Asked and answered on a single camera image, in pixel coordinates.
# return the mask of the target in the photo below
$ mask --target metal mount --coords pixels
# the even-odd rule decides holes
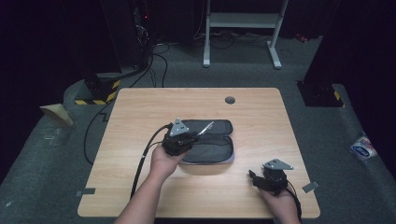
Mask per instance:
[[[292,169],[294,169],[292,166],[286,164],[283,161],[280,161],[279,159],[273,159],[271,161],[263,163],[262,166],[264,168],[268,168],[271,170],[292,170]]]
[[[180,120],[176,119],[174,125],[172,126],[171,132],[169,136],[173,137],[182,133],[186,133],[189,131],[189,128]]]

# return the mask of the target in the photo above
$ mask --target black cable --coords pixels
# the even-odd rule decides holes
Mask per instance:
[[[155,142],[155,143],[153,143],[153,144],[151,144],[151,145],[149,145],[149,148],[151,148],[152,146],[154,146],[154,145],[158,145],[158,144],[160,144],[160,143],[162,143],[163,141],[160,141],[160,142]]]
[[[137,182],[139,180],[140,172],[142,171],[143,163],[145,162],[146,156],[148,155],[149,149],[155,145],[151,144],[152,140],[157,136],[157,134],[162,131],[163,129],[169,129],[172,127],[172,123],[163,125],[157,132],[154,133],[154,135],[151,136],[150,140],[148,141],[148,145],[146,146],[145,150],[143,151],[142,157],[140,158],[139,165],[137,166],[136,170],[136,175],[134,176],[134,184],[132,186],[132,191],[131,191],[131,198],[134,196],[134,193],[136,192],[136,187],[137,187]]]
[[[134,84],[136,84],[136,82],[138,81],[138,80],[140,80],[148,71],[149,71],[149,69],[151,68],[151,66],[152,66],[152,57],[151,57],[151,62],[149,63],[149,66],[146,68],[146,71],[130,86],[130,88],[132,88],[132,86],[134,85]],[[93,118],[91,119],[91,121],[90,121],[90,123],[88,124],[88,127],[87,127],[87,129],[85,130],[85,134],[84,134],[84,143],[83,143],[83,152],[84,152],[84,158],[85,158],[85,160],[89,163],[89,164],[91,164],[91,165],[93,165],[93,161],[91,161],[90,160],[90,158],[88,158],[88,154],[87,154],[87,138],[88,138],[88,131],[90,130],[90,128],[91,128],[91,125],[93,124],[93,121],[96,119],[96,117],[98,117],[99,115],[104,115],[104,118],[103,118],[103,122],[107,122],[108,121],[108,117],[107,117],[107,113],[103,113],[103,111],[109,106],[109,105],[111,105],[111,104],[113,104],[113,102],[115,102],[116,101],[116,99],[113,99],[113,101],[112,102],[110,102],[109,104],[107,104],[107,105],[105,105],[101,110],[99,110],[99,112],[97,112],[96,114],[95,114],[95,116],[93,116]]]
[[[165,62],[165,71],[163,71],[163,83],[164,83],[165,82],[166,72],[168,71],[168,61],[166,61],[166,59],[163,56],[161,56],[161,55],[158,55],[158,54],[153,54],[153,55],[162,58],[163,61]]]
[[[138,82],[149,71],[149,69],[152,66],[152,61],[153,61],[153,58],[152,58],[152,55],[151,55],[151,62],[149,63],[149,66],[146,68],[146,71],[134,83],[132,83],[132,85],[129,86],[129,88],[132,88],[134,86],[134,84],[136,84],[136,82]]]
[[[124,78],[126,78],[126,77],[133,77],[133,76],[135,76],[135,75],[141,73],[141,72],[142,72],[143,70],[145,70],[147,67],[148,67],[148,65],[145,63],[141,68],[139,68],[139,69],[136,70],[136,71],[133,71],[133,72],[130,72],[130,73],[121,75],[121,76],[119,76],[119,77],[101,77],[100,79],[103,80],[103,81],[118,81],[118,80],[124,79]]]
[[[220,48],[220,47],[216,47],[213,44],[213,41],[211,41],[210,42],[210,47],[211,48],[214,48],[214,49],[228,49],[235,43],[235,38],[232,35],[220,35],[220,36],[216,36],[216,39],[219,40],[219,41],[230,41],[231,40],[231,43],[228,46],[226,46],[226,47]]]
[[[170,46],[168,43],[157,44],[156,46],[154,46],[154,48],[157,48],[157,47],[159,47],[159,46],[166,46],[167,49],[165,49],[165,50],[163,50],[163,51],[160,51],[160,52],[155,52],[155,53],[153,53],[153,54],[162,54],[162,53],[165,53],[166,51],[168,51],[168,50],[171,48],[171,46]]]
[[[149,73],[150,73],[150,77],[151,77],[152,86],[154,88],[156,88],[157,87],[157,78],[155,77],[155,71],[152,68],[150,68]]]
[[[93,118],[92,118],[91,121],[90,121],[90,124],[88,124],[88,127],[87,127],[87,129],[85,130],[85,134],[84,134],[84,143],[83,143],[84,157],[85,157],[85,160],[86,160],[89,164],[91,164],[91,165],[93,165],[93,161],[91,161],[91,160],[88,158],[88,155],[87,155],[87,137],[88,137],[88,131],[90,130],[91,125],[93,124],[93,121],[94,121],[94,120],[96,119],[96,117],[98,117],[99,115],[105,115],[104,118],[103,118],[103,121],[108,121],[108,119],[106,119],[107,113],[102,113],[102,112],[103,112],[109,105],[113,104],[114,101],[115,101],[115,100],[113,100],[113,101],[110,102],[109,104],[105,105],[101,110],[99,110],[99,112],[97,112],[97,113],[95,114],[95,116],[93,116]]]
[[[260,43],[260,42],[263,42],[263,41],[267,41],[271,36],[268,35],[267,37],[265,37],[262,40],[259,40],[260,37],[262,37],[262,36],[261,35],[257,35],[254,39],[251,39],[251,40],[244,40],[244,39],[236,38],[235,42],[238,43],[238,44],[254,44],[254,43]]]
[[[289,184],[291,185],[291,188],[293,189],[294,193],[291,192],[291,190],[289,190],[289,189],[287,189],[287,188],[285,188],[285,190],[286,190],[286,191],[291,195],[291,197],[293,198],[293,200],[294,200],[294,202],[295,202],[295,204],[296,204],[296,207],[297,207],[297,216],[298,216],[298,219],[300,220],[300,222],[302,222],[302,221],[301,221],[301,215],[302,215],[303,211],[302,211],[302,209],[301,209],[301,203],[300,203],[300,201],[299,201],[298,198],[297,198],[297,192],[296,192],[294,186],[293,186],[290,182],[289,182]]]
[[[204,14],[205,14],[205,3],[204,3],[204,0],[203,0],[202,1],[201,19],[200,19],[200,22],[199,22],[199,26],[198,26],[197,32],[194,35],[194,38],[198,35],[199,31],[201,30],[201,26],[202,26],[202,23],[203,23],[203,20],[204,20]]]
[[[289,50],[289,49],[281,49],[280,53],[284,56],[287,56],[289,58],[291,58],[293,56],[293,51]]]

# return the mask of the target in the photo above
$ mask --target gray case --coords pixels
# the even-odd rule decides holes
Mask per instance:
[[[200,132],[208,123],[214,121],[212,128],[196,142],[187,156],[180,164],[222,164],[232,162],[233,140],[230,134],[233,125],[227,119],[185,119],[182,122],[190,129],[190,132]]]

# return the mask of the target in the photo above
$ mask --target gray tape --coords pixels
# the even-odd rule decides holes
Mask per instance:
[[[94,194],[96,189],[84,189],[76,192],[76,197],[80,198],[83,194]]]
[[[305,193],[307,193],[307,192],[309,192],[309,191],[311,191],[311,190],[313,190],[313,189],[317,189],[318,187],[319,187],[318,182],[317,182],[317,181],[314,181],[314,182],[311,182],[311,183],[305,185],[305,186],[303,187],[303,190],[305,191]]]

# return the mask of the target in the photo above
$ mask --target wooden table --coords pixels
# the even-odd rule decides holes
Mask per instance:
[[[225,98],[232,96],[234,104]],[[157,217],[270,218],[248,170],[261,174],[264,162],[280,159],[297,190],[303,217],[320,214],[287,111],[273,88],[122,89],[119,92],[86,188],[82,217],[117,217],[128,203],[137,165],[150,137],[180,119],[228,119],[233,124],[233,163],[179,165],[163,185]],[[153,141],[163,140],[166,130]],[[149,172],[148,153],[138,186]]]

